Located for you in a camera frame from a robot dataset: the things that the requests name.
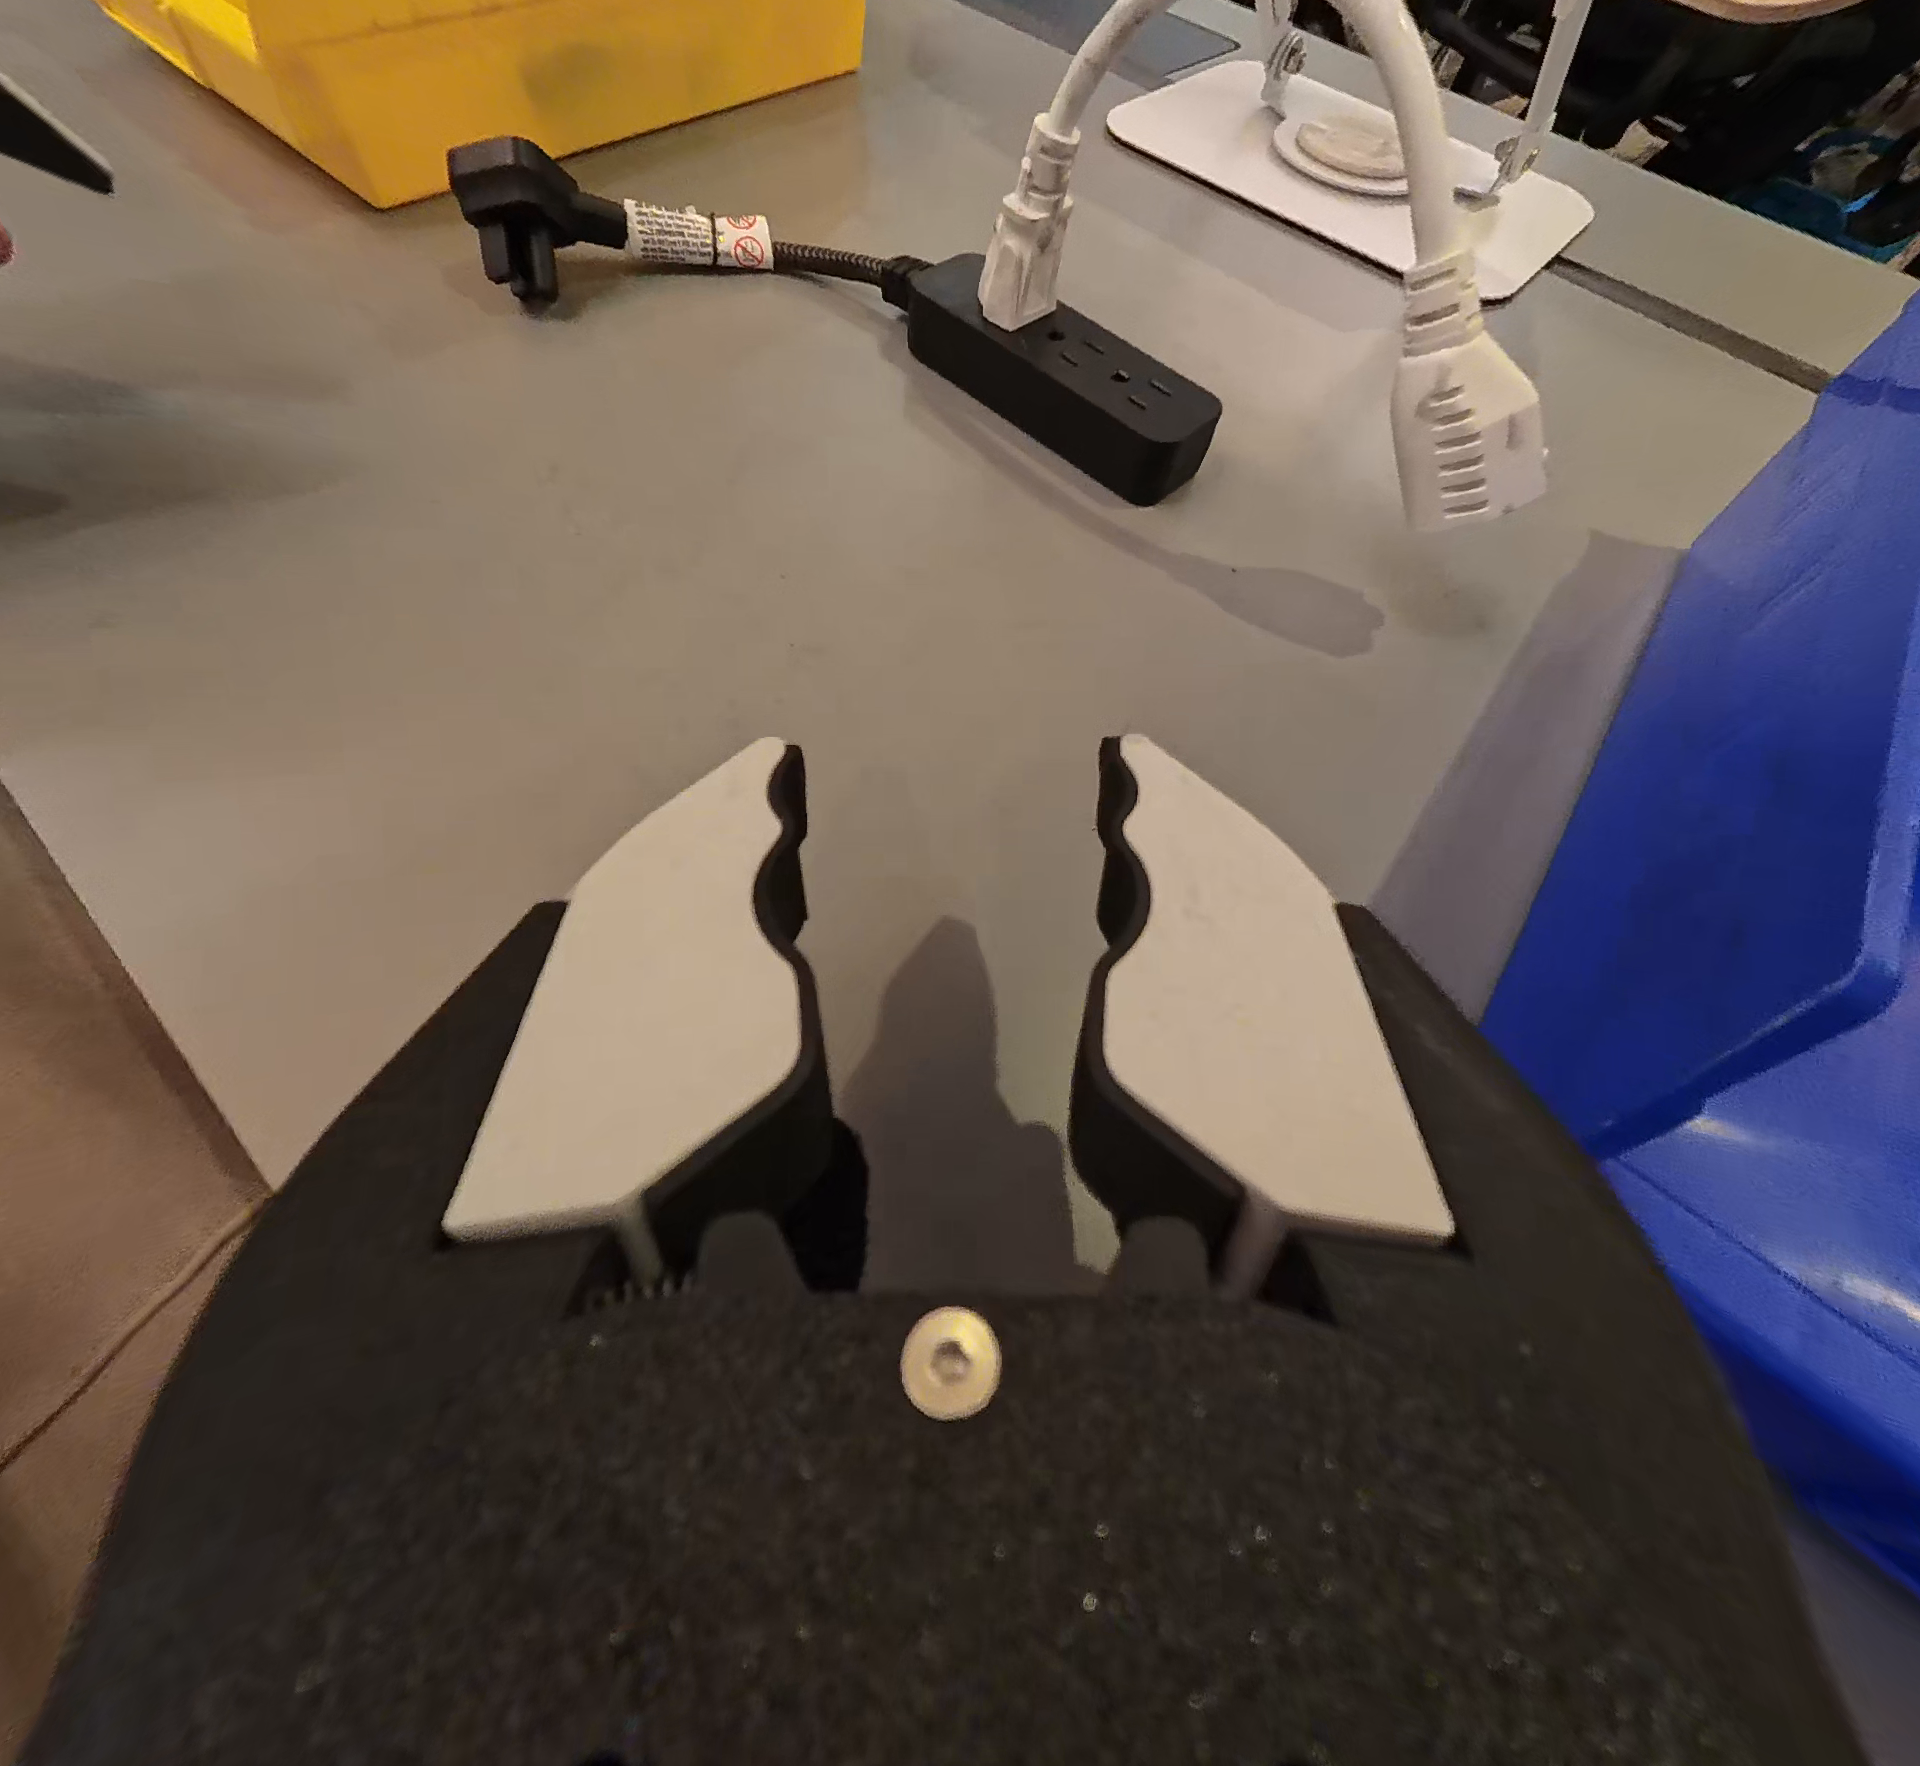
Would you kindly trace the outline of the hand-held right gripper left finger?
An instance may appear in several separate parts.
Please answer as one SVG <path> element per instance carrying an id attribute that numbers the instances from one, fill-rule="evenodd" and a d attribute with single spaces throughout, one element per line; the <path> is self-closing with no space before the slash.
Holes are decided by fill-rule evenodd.
<path id="1" fill-rule="evenodd" d="M 758 739 L 575 882 L 442 1214 L 458 1244 L 608 1240 L 631 1286 L 689 1282 L 765 1216 L 804 1283 L 868 1261 L 868 1164 L 836 1114 L 807 918 L 805 764 Z"/>

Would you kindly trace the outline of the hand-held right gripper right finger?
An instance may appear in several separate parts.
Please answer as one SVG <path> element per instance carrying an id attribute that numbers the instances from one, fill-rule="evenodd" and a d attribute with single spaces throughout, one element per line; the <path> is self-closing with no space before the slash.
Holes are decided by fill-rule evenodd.
<path id="1" fill-rule="evenodd" d="M 1098 746 L 1099 953 L 1069 1089 L 1116 1287 L 1262 1297 L 1300 1238 L 1452 1256 L 1455 1218 L 1334 892 L 1138 732 Z"/>

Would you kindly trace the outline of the black power strip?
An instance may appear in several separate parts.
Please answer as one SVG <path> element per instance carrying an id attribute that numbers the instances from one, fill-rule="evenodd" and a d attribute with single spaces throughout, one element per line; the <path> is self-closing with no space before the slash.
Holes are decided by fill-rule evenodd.
<path id="1" fill-rule="evenodd" d="M 872 256 L 784 242 L 760 215 L 613 201 L 519 136 L 451 145 L 445 170 L 487 281 L 527 310 L 559 301 L 559 256 L 582 245 L 644 274 L 834 281 L 877 291 L 918 364 L 1126 505 L 1170 497 L 1211 445 L 1211 390 L 1052 297 L 990 312 L 982 253 Z"/>

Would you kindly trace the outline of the blue plastic bin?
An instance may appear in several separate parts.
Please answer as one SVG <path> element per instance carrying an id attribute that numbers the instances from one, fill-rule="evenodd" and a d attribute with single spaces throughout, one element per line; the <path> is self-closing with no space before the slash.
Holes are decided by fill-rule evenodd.
<path id="1" fill-rule="evenodd" d="M 1480 1025 L 1916 1590 L 1916 297 L 1682 556 Z"/>

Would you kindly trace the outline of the person's beige pants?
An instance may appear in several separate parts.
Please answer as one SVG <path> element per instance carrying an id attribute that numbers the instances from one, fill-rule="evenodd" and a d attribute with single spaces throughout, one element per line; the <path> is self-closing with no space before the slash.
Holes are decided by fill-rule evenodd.
<path id="1" fill-rule="evenodd" d="M 157 1391 L 265 1196 L 4 793 L 4 1761 L 46 1696 Z"/>

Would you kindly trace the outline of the black office chair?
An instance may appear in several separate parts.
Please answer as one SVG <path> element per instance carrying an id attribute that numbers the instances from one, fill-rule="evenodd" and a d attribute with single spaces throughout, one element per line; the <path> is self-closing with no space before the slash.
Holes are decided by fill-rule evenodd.
<path id="1" fill-rule="evenodd" d="M 1408 0 L 1452 91 L 1528 99 L 1557 0 Z M 1553 130 L 1598 150 L 1631 127 L 1656 176 L 1890 262 L 1916 242 L 1916 130 L 1866 105 L 1916 81 L 1918 0 L 1749 23 L 1667 0 L 1595 0 Z"/>

